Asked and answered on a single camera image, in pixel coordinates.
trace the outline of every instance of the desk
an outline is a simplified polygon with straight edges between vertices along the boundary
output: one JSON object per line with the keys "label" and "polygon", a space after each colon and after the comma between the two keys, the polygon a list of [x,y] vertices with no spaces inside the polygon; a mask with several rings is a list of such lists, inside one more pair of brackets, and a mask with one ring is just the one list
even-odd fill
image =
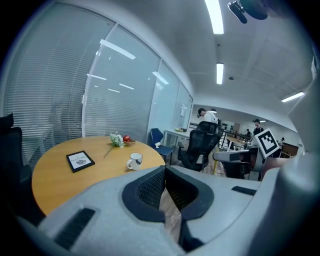
{"label": "desk", "polygon": [[241,144],[241,145],[245,145],[245,142],[243,140],[239,140],[237,138],[232,138],[232,137],[227,136],[226,139],[228,141],[230,141],[227,151],[230,151],[230,147],[231,147],[232,142],[233,143],[238,143],[238,144]]}
{"label": "desk", "polygon": [[[109,137],[76,138],[54,146],[40,158],[32,175],[32,191],[44,214],[97,182],[132,172],[126,166],[132,153],[143,155],[141,169],[165,165],[158,152],[138,141],[133,146],[116,147],[104,158],[110,147]],[[95,164],[73,173],[66,155],[82,150]]]}
{"label": "desk", "polygon": [[164,139],[163,139],[164,146],[167,145],[168,134],[174,135],[174,136],[176,136],[176,138],[181,137],[181,138],[189,140],[191,131],[192,130],[188,130],[186,132],[175,131],[175,129],[164,130]]}

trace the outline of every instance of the ceiling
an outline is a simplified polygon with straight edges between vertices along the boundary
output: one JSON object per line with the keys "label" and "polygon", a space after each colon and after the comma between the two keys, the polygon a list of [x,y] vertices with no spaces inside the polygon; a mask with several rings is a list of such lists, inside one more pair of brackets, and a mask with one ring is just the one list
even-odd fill
{"label": "ceiling", "polygon": [[224,34],[214,35],[204,0],[114,0],[144,21],[169,47],[198,89],[215,92],[216,63],[225,64],[225,90],[245,85],[278,99],[312,79],[312,47],[292,19],[242,24],[219,0]]}

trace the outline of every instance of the floor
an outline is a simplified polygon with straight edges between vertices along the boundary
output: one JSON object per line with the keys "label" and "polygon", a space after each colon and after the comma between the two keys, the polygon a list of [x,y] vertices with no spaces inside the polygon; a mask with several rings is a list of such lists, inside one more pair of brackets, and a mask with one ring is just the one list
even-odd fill
{"label": "floor", "polygon": [[[184,148],[188,148],[188,141],[183,140],[182,144]],[[181,161],[178,160],[178,146],[175,148],[172,154],[172,166],[181,166],[184,167]],[[215,161],[213,160],[213,152],[209,155],[209,164],[201,172],[217,176],[225,176],[223,166],[220,162],[216,162],[214,169]],[[166,164],[170,164],[170,157],[166,158]],[[165,213],[165,229],[170,234],[171,238],[177,243],[180,234],[180,225],[181,225],[181,214],[176,207],[175,203],[172,201],[168,191],[165,189],[160,200],[160,210]]]}

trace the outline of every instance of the ceiling light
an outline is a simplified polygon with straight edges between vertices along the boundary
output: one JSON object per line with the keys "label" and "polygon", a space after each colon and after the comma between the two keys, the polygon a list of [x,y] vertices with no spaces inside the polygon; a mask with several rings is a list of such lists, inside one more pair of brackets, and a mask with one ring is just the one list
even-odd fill
{"label": "ceiling light", "polygon": [[120,93],[120,91],[118,90],[112,90],[112,89],[108,89],[109,91],[115,92],[115,93]]}
{"label": "ceiling light", "polygon": [[154,74],[165,85],[169,84],[169,82],[166,79],[164,79],[158,72],[154,71],[152,72],[152,74]]}
{"label": "ceiling light", "polygon": [[218,85],[222,85],[222,81],[224,78],[224,68],[225,65],[223,63],[216,64],[216,83]]}
{"label": "ceiling light", "polygon": [[115,50],[116,52],[123,54],[124,56],[127,56],[131,60],[134,60],[136,58],[136,56],[132,55],[130,52],[128,52],[128,51],[120,48],[119,46],[116,46],[115,44],[108,42],[106,40],[101,39],[100,44],[102,44],[106,47],[109,47],[110,49]]}
{"label": "ceiling light", "polygon": [[107,80],[106,78],[104,77],[101,77],[101,76],[97,76],[97,75],[94,75],[94,74],[86,74],[88,77],[93,77],[93,78],[98,78],[98,79],[102,79],[102,80]]}
{"label": "ceiling light", "polygon": [[119,85],[120,85],[120,86],[123,86],[123,87],[126,87],[126,88],[129,88],[129,89],[131,89],[131,90],[134,90],[134,89],[135,89],[135,88],[132,88],[132,87],[130,87],[130,86],[124,85],[123,83],[119,83]]}
{"label": "ceiling light", "polygon": [[205,4],[209,11],[213,33],[223,34],[224,23],[222,21],[222,14],[221,14],[219,0],[205,0]]}
{"label": "ceiling light", "polygon": [[288,98],[284,98],[283,100],[281,100],[282,102],[288,102],[288,101],[291,101],[293,99],[296,99],[296,98],[299,98],[301,96],[305,95],[302,91],[300,91],[299,93],[295,94],[295,95],[292,95]]}

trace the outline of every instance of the white mug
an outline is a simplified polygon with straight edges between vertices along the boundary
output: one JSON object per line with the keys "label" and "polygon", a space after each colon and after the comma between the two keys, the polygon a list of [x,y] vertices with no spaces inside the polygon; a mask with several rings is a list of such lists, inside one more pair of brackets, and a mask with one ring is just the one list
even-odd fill
{"label": "white mug", "polygon": [[126,162],[126,167],[134,171],[138,171],[140,170],[141,163],[142,163],[142,154],[132,153],[130,155],[130,160]]}

